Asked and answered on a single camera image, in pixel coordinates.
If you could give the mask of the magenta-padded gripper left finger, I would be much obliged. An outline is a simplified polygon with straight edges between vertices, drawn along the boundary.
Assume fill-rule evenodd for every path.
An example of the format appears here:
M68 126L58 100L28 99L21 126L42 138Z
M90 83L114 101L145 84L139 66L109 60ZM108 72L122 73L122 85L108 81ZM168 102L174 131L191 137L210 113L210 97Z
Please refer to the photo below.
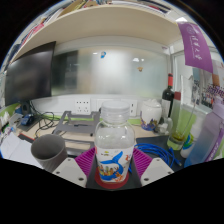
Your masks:
M76 158L66 158L54 174L78 186L86 187L95 160L95 148L91 148Z

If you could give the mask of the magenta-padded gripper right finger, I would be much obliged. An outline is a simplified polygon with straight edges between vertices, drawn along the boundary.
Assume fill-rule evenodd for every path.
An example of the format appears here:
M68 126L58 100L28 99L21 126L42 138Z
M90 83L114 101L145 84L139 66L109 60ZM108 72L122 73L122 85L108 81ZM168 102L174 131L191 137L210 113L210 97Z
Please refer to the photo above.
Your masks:
M143 187L173 173L174 171L161 158L151 158L135 149L131 160L128 186Z

